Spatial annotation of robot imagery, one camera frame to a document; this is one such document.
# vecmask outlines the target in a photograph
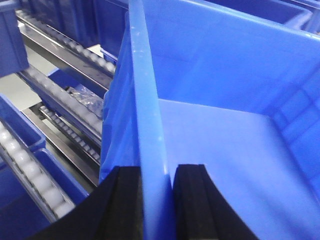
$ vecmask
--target blue plastic bin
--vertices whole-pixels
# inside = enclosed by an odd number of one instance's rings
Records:
[[[0,78],[29,66],[15,14],[19,6],[18,0],[0,0]]]
[[[208,2],[271,20],[294,29],[301,29],[312,14],[303,7],[280,0],[208,0]],[[95,8],[102,52],[107,60],[116,61],[125,31],[128,0],[95,0]]]
[[[3,94],[0,94],[0,119],[31,152],[46,147],[46,137]]]
[[[310,33],[320,32],[320,2],[318,0],[283,0],[286,3],[295,4],[312,11],[310,21],[303,26],[303,30]]]
[[[34,15],[84,47],[98,43],[92,0],[30,0]]]
[[[35,12],[34,5],[31,0],[20,0],[22,8],[29,14]]]
[[[70,199],[77,205],[87,191],[45,149],[45,137],[0,94],[0,119],[7,123],[16,138],[22,140]],[[49,225],[49,221],[30,198],[14,173],[0,156],[0,239],[23,240]]]
[[[34,153],[34,156],[76,205],[88,196],[83,187],[48,150],[40,149]],[[50,225],[50,222],[6,165],[0,168],[0,180],[1,240],[24,240]]]
[[[100,177],[141,166],[145,239],[175,239],[177,164],[205,164],[259,239],[318,239],[320,38],[201,0],[132,0],[129,24]]]
[[[95,0],[99,42],[107,60],[117,61],[124,36],[128,0]]]

